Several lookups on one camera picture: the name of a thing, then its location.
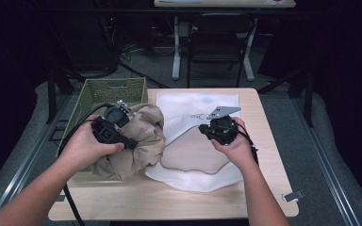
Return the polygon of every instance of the basket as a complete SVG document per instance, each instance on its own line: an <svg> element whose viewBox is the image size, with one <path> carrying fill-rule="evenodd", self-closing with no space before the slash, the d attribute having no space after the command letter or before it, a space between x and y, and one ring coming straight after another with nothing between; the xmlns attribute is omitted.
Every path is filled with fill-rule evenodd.
<svg viewBox="0 0 362 226"><path fill-rule="evenodd" d="M72 116L67 123L63 137L98 105L117 104L123 100L128 106L148 102L148 91L145 78L125 79L87 79L75 104ZM105 108L93 114L103 115Z"/></svg>

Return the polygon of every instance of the chair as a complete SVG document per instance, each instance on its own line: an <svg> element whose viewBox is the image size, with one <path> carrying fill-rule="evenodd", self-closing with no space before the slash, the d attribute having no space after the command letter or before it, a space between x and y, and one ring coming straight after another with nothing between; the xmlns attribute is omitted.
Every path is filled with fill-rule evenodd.
<svg viewBox="0 0 362 226"><path fill-rule="evenodd" d="M239 64L239 87L248 39L254 28L255 20L242 13L204 13L194 18L189 23L188 88L191 62L230 64L229 70ZM238 34L245 33L240 39Z"/></svg>

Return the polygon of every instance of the crumpled fabric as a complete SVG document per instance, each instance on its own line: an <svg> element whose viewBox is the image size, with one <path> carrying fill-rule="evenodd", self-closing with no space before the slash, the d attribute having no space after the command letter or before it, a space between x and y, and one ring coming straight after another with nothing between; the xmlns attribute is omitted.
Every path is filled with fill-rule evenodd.
<svg viewBox="0 0 362 226"><path fill-rule="evenodd" d="M161 160L165 148L164 117L156 105L142 104L131 107L136 116L119 132L138 142L134 150L124 149L100 158L90 166L92 173L122 181L139 170L153 166Z"/></svg>

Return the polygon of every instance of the wooden tabletop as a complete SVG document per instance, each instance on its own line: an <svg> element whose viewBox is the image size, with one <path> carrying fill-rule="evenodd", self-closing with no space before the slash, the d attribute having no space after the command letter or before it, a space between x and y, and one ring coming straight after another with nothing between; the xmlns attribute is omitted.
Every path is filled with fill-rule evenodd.
<svg viewBox="0 0 362 226"><path fill-rule="evenodd" d="M288 177L255 89L148 89L149 103L158 92L213 92L237 94L240 116L258 148L260 168L275 199L287 217L299 213L296 202L285 202L292 192ZM212 192L181 191L144 175L143 170L126 181L110 181L90 172L78 172L68 183L84 220L172 220L247 218L243 182ZM56 202L51 220L75 220L68 202Z"/></svg>
<svg viewBox="0 0 362 226"><path fill-rule="evenodd" d="M294 8L294 0L155 0L155 7L162 8Z"/></svg>

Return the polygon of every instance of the desk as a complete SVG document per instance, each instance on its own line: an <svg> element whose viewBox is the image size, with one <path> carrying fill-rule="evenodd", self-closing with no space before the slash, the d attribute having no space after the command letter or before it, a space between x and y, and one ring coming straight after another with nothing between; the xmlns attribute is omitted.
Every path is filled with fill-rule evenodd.
<svg viewBox="0 0 362 226"><path fill-rule="evenodd" d="M155 7L159 8L294 8L296 3L293 0L200 0L200 3L188 3L179 1L173 3L163 0L155 0ZM254 40L255 30L249 38L246 48L243 67L245 68L246 78L248 81L255 81L254 72L251 62L249 61L249 53L251 51L252 42ZM173 80L179 79L180 74L180 50L179 50L179 34L178 34L178 17L174 17L174 62L173 62Z"/></svg>
<svg viewBox="0 0 362 226"><path fill-rule="evenodd" d="M148 89L149 103L158 92L214 92L238 94L240 116L258 148L260 168L274 197L287 217L299 213L296 202L285 202L291 192L288 177L254 89ZM90 172L78 172L68 183L84 220L174 220L247 218L243 182L201 193L174 189L144 175L143 170L127 181L109 181ZM51 220L74 220L67 201L56 202Z"/></svg>

